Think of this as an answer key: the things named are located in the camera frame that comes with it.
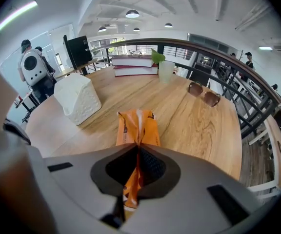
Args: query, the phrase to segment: orange snack bag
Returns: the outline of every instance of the orange snack bag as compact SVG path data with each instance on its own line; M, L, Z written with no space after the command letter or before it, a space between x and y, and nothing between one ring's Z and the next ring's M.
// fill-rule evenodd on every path
M127 143L151 144L160 146L158 124L150 110L133 109L127 112L119 112L119 128L117 146ZM137 192L142 187L142 175L137 156L136 168L128 179L123 195L127 197L125 206L137 207Z

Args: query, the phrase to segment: tissue box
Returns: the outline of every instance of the tissue box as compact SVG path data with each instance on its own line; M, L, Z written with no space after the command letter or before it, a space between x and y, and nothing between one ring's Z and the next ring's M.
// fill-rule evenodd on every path
M89 78L73 73L55 84L54 97L64 114L80 125L101 108L101 102Z

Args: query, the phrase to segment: stack of books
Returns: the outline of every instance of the stack of books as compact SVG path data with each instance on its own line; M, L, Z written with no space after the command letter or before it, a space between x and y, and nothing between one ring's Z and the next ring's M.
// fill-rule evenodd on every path
M151 55L133 57L120 55L112 58L115 76L156 75L158 66L151 60Z

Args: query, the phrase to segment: wood grain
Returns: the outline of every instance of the wood grain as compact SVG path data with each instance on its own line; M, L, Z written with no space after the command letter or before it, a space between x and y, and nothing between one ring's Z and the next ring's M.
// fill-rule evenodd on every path
M108 67L87 77L102 108L81 125L75 126L64 116L53 96L32 112L26 132L43 157L114 146L117 112L149 109L157 118L162 147L206 159L239 179L241 131L233 103L222 97L211 108L187 92L190 80L176 75L165 84L158 76L115 77Z

